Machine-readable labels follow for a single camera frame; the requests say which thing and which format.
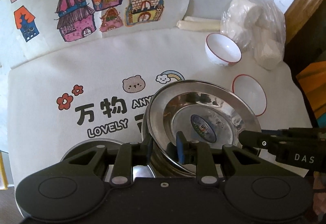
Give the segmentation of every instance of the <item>clear plastic bag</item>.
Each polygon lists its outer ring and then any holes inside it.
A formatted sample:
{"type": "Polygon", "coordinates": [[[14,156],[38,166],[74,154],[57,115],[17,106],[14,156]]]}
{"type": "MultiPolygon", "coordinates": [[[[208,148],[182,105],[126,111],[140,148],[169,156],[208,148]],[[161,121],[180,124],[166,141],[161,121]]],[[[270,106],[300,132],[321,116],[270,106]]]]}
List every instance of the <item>clear plastic bag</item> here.
{"type": "Polygon", "coordinates": [[[273,0],[232,0],[220,32],[242,51],[253,49],[256,62],[267,70],[283,60],[285,18],[273,0]]]}

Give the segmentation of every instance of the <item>white bowl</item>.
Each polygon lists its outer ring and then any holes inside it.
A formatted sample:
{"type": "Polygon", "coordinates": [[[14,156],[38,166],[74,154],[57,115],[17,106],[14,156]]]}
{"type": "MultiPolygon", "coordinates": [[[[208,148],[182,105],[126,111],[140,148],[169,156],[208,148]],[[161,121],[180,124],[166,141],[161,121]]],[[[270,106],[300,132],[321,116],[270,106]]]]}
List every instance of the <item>white bowl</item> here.
{"type": "Polygon", "coordinates": [[[232,82],[232,92],[239,96],[258,117],[265,113],[267,98],[258,81],[246,74],[240,74],[232,82]]]}
{"type": "Polygon", "coordinates": [[[207,36],[205,50],[208,59],[218,65],[233,66],[241,60],[241,51],[236,43],[219,33],[207,36]]]}

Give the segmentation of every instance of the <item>wooden floor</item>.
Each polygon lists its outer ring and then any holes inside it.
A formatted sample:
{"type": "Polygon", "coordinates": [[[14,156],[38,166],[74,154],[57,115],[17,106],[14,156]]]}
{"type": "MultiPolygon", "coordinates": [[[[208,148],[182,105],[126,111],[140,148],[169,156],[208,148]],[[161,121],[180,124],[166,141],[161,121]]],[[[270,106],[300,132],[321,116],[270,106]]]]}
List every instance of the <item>wooden floor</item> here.
{"type": "Polygon", "coordinates": [[[15,189],[0,190],[0,224],[19,224],[23,217],[15,202],[15,189]]]}

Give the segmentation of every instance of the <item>flower illustration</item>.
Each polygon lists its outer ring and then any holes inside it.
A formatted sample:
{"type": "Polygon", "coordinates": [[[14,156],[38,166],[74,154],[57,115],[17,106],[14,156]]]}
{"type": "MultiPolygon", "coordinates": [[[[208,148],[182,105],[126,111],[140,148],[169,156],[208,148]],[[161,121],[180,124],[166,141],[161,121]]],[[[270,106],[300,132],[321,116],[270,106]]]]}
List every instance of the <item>flower illustration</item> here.
{"type": "Polygon", "coordinates": [[[67,93],[64,93],[62,97],[58,97],[57,104],[59,105],[59,110],[68,110],[73,100],[74,98],[72,97],[72,95],[68,95],[67,93]]]}
{"type": "Polygon", "coordinates": [[[71,91],[75,96],[78,96],[79,94],[82,94],[84,92],[83,86],[76,84],[74,86],[74,89],[71,91]]]}

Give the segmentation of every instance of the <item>oval sticker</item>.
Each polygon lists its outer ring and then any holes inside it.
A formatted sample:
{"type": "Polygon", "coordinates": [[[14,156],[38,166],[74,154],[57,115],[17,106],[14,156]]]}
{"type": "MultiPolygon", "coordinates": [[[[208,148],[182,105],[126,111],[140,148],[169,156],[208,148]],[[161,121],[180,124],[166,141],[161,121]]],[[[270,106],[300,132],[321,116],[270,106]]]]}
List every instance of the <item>oval sticker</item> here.
{"type": "Polygon", "coordinates": [[[192,115],[190,117],[190,122],[197,134],[209,143],[215,143],[217,138],[214,130],[211,126],[198,115],[192,115]]]}

